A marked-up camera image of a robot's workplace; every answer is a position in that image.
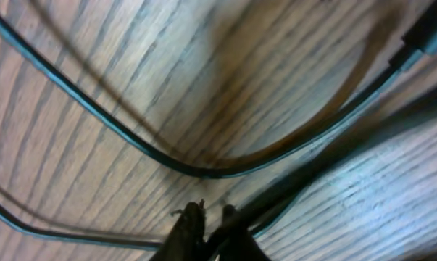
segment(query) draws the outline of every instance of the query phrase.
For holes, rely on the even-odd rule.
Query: wooden surface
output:
[[[226,166],[336,111],[387,65],[428,3],[0,0],[0,13],[155,146]],[[437,56],[426,57],[362,126],[435,83]],[[0,39],[0,189],[27,211],[0,200],[33,225],[162,239],[170,212],[205,199],[211,231],[225,203],[242,205],[325,143],[243,178],[189,178],[128,146]],[[437,120],[323,178],[258,242],[274,260],[401,260],[437,249]],[[0,222],[0,260],[151,255],[41,241]]]

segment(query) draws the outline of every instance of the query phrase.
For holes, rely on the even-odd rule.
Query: wooden table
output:
[[[156,147],[195,165],[229,166],[335,112],[387,66],[429,2],[0,0],[0,13]],[[405,72],[358,126],[436,83],[437,55]],[[127,145],[0,39],[0,201],[36,226],[160,240],[172,211],[205,199],[212,231],[224,204],[242,205],[335,135],[242,178],[189,178]],[[317,182],[258,242],[274,260],[436,250],[437,120]],[[0,260],[150,256],[33,239],[0,221]]]

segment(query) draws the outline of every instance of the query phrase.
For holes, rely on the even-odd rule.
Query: cable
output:
[[[83,93],[75,84],[66,78],[57,68],[42,57],[30,44],[28,44],[7,22],[0,16],[0,36],[11,46],[15,47],[21,55],[27,58],[37,69],[41,70],[46,76],[54,81],[63,91],[67,92],[81,106],[92,113],[96,118],[103,122],[108,128],[113,130],[129,144],[141,150],[158,163],[165,165],[185,175],[196,178],[233,178],[240,175],[249,174],[256,170],[271,165],[278,160],[287,157],[300,148],[319,140],[332,130],[343,125],[361,112],[378,94],[383,92],[389,84],[396,79],[402,71],[413,66],[421,58],[423,53],[433,54],[437,52],[437,0],[434,1],[425,14],[415,23],[411,30],[405,35],[405,45],[389,61],[390,66],[385,69],[364,91],[357,95],[351,102],[340,109],[337,113],[327,117],[322,122],[315,123],[312,128],[299,134],[288,146],[276,150],[273,153],[256,159],[250,163],[227,168],[205,168],[194,167],[180,162],[160,150],[148,144],[133,131],[124,126],[119,120],[111,116],[107,111],[100,107],[91,97]],[[251,226],[261,216],[271,210],[277,209],[274,215],[263,220],[253,231],[254,235],[268,229],[277,222],[280,217],[288,211],[288,208],[295,204],[298,194],[308,187],[313,181],[323,176],[327,171],[350,159],[352,155],[359,154],[365,149],[371,148],[378,143],[372,137],[378,137],[378,133],[386,132],[386,136],[396,135],[400,131],[413,128],[429,119],[437,117],[437,97],[433,91],[422,99],[418,99],[412,106],[406,107],[408,110],[401,110],[387,120],[385,125],[363,133],[365,136],[349,137],[349,144],[333,150],[334,152],[323,151],[316,156],[309,164],[305,164],[292,174],[278,181],[269,187],[263,194],[249,202],[237,215],[233,216],[221,225],[210,237],[204,246],[203,257],[210,257],[220,245],[226,240],[229,233],[238,227]],[[111,247],[128,247],[144,250],[156,250],[161,243],[150,241],[131,241],[100,236],[86,236],[70,233],[47,231],[40,228],[24,224],[13,214],[8,212],[0,205],[0,219],[7,225],[19,232],[29,234],[42,239],[62,240],[74,243],[99,244]]]
[[[103,122],[108,128],[125,139],[129,144],[141,150],[158,163],[176,170],[182,174],[195,178],[235,178],[252,173],[271,165],[293,154],[301,148],[326,136],[332,130],[343,125],[354,115],[364,109],[378,94],[388,87],[401,72],[400,64],[391,65],[384,70],[362,93],[357,95],[351,102],[337,113],[327,119],[315,123],[312,128],[300,133],[287,146],[275,150],[269,155],[254,159],[243,165],[226,168],[194,167],[174,159],[153,147],[147,141],[137,136],[132,130],[123,125],[119,120],[110,115],[104,108],[99,106],[91,97],[82,92],[75,84],[63,75],[57,68],[40,55],[29,43],[27,43],[14,29],[0,16],[0,36],[11,46],[15,47],[21,55],[26,57],[44,75],[54,81],[63,91],[76,100],[87,111]],[[416,50],[408,53],[416,55]]]

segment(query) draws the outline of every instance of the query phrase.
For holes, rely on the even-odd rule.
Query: cord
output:
[[[364,91],[352,99],[346,106],[340,109],[337,113],[327,117],[322,122],[318,122],[311,129],[301,133],[288,146],[263,157],[256,159],[250,163],[227,168],[205,168],[194,167],[186,163],[180,162],[160,150],[148,144],[142,138],[137,136],[133,131],[124,126],[119,120],[111,116],[107,111],[100,107],[91,97],[83,93],[75,84],[66,78],[57,68],[42,57],[30,44],[28,44],[7,22],[0,16],[0,36],[7,41],[11,46],[15,47],[21,55],[27,58],[37,69],[41,70],[46,76],[54,81],[63,91],[67,92],[81,106],[92,113],[108,128],[113,130],[120,137],[124,138],[129,144],[141,150],[146,155],[150,156],[162,165],[165,165],[173,170],[176,170],[185,175],[196,178],[233,178],[240,175],[249,174],[256,170],[260,170],[274,162],[277,162],[284,157],[294,153],[302,147],[319,140],[332,130],[343,125],[352,119],[356,114],[361,112],[370,102],[381,92],[383,92],[389,84],[394,81],[397,75],[402,71],[413,66],[416,61],[421,58],[423,53],[433,54],[437,52],[437,0],[431,4],[425,14],[417,21],[414,27],[405,35],[405,46],[402,47],[396,55],[389,61],[390,66],[386,68]],[[424,109],[435,109],[428,106]],[[401,117],[406,117],[405,114],[398,114]],[[427,121],[434,118],[435,115],[427,114],[422,121]],[[401,118],[388,121],[389,124],[399,122]],[[369,141],[369,136],[358,138],[360,145],[365,145]],[[328,154],[321,154],[315,157],[317,164],[303,165],[303,167],[294,171],[288,177],[277,182],[274,186],[269,187],[263,195],[258,196],[252,202],[248,203],[235,217],[225,222],[220,226],[207,241],[204,248],[204,257],[210,257],[213,252],[220,247],[226,240],[229,232],[236,227],[249,227],[252,223],[258,220],[265,213],[278,208],[275,215],[271,215],[268,219],[262,221],[252,232],[257,235],[265,231],[280,217],[285,214],[289,207],[295,203],[296,196],[300,191],[308,187],[314,180],[324,175],[329,169],[338,164],[340,161],[349,158],[354,154],[348,146],[342,146],[340,152],[333,157]],[[42,239],[62,240],[74,243],[84,244],[99,244],[111,247],[127,247],[134,249],[156,250],[161,243],[150,241],[130,241],[124,239],[107,238],[100,236],[85,236],[70,233],[60,233],[47,231],[40,228],[35,228],[24,224],[17,219],[13,214],[8,212],[0,205],[0,219],[7,225],[18,230]]]

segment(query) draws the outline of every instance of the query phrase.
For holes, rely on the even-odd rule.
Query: blurry black object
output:
[[[159,163],[185,175],[197,178],[232,178],[249,174],[276,162],[302,146],[318,140],[329,131],[345,123],[352,115],[361,112],[402,71],[410,68],[423,54],[437,52],[437,0],[425,11],[404,37],[404,46],[389,61],[385,69],[363,92],[358,94],[339,112],[316,124],[294,144],[283,152],[270,155],[261,162],[225,169],[194,167],[173,159],[155,149],[134,134],[120,121],[100,107],[91,97],[84,94],[57,68],[44,59],[0,16],[0,36],[15,47],[19,53],[53,80],[60,88],[79,102],[85,109],[100,119],[108,128],[124,138]],[[313,160],[302,165],[283,180],[276,182],[261,195],[236,211],[228,206],[224,209],[223,224],[204,241],[205,213],[203,203],[190,203],[182,212],[165,243],[116,239],[103,236],[47,231],[23,223],[0,205],[0,219],[12,228],[41,239],[61,240],[73,243],[99,244],[111,247],[126,247],[143,250],[158,250],[153,260],[205,261],[221,254],[223,261],[248,259],[268,260],[250,235],[259,235],[279,220],[297,196],[311,183],[365,150],[395,136],[437,118],[437,87],[399,110],[382,123],[350,136],[345,142],[335,140]],[[255,225],[251,233],[247,229]]]

